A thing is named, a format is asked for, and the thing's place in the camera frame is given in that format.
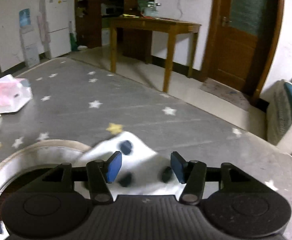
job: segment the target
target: white refrigerator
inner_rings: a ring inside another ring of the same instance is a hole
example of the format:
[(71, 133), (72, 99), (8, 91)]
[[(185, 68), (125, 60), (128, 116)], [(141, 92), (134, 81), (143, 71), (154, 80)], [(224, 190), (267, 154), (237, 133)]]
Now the white refrigerator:
[(45, 30), (43, 45), (47, 58), (71, 52), (67, 0), (41, 0), (40, 11)]

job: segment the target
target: doormat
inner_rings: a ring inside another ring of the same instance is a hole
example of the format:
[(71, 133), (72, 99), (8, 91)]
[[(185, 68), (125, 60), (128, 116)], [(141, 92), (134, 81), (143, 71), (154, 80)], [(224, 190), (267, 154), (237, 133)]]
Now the doormat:
[(247, 99), (248, 96), (211, 78), (208, 78), (200, 89), (224, 99), (227, 102), (244, 109), (245, 111), (249, 110), (250, 104)]

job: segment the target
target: refrigerator door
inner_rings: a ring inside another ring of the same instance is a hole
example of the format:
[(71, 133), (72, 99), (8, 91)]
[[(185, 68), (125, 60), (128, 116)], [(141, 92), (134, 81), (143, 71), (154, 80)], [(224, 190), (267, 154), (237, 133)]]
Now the refrigerator door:
[(48, 32), (68, 28), (67, 0), (45, 0)]
[(58, 57), (71, 52), (68, 28), (49, 33), (48, 35), (50, 37), (49, 51), (46, 55), (48, 58)]

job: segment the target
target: wooden table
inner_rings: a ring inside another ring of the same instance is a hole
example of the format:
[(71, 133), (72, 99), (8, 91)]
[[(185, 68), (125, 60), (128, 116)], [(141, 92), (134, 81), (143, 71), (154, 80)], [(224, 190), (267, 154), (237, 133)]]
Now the wooden table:
[(191, 61), (188, 70), (188, 77), (191, 77), (199, 27), (201, 25), (191, 22), (183, 21), (170, 21), (163, 19), (147, 19), (143, 17), (133, 18), (133, 17), (116, 17), (113, 18), (110, 22), (110, 61), (112, 72), (116, 72), (116, 56), (117, 56), (117, 28), (128, 28), (128, 29), (139, 29), (147, 31), (156, 31), (168, 33), (168, 42), (167, 42), (167, 56), (165, 61), (165, 76), (164, 76), (164, 85), (163, 92), (168, 92), (169, 80), (171, 72), (173, 70), (173, 58), (175, 51), (176, 35), (182, 33), (193, 33), (193, 42), (191, 49)]

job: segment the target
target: plastic bag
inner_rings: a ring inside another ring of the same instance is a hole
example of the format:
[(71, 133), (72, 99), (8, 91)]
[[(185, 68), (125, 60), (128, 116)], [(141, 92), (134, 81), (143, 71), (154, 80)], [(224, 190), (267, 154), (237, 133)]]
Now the plastic bag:
[(27, 79), (15, 79), (12, 75), (0, 78), (0, 114), (17, 112), (32, 97)]

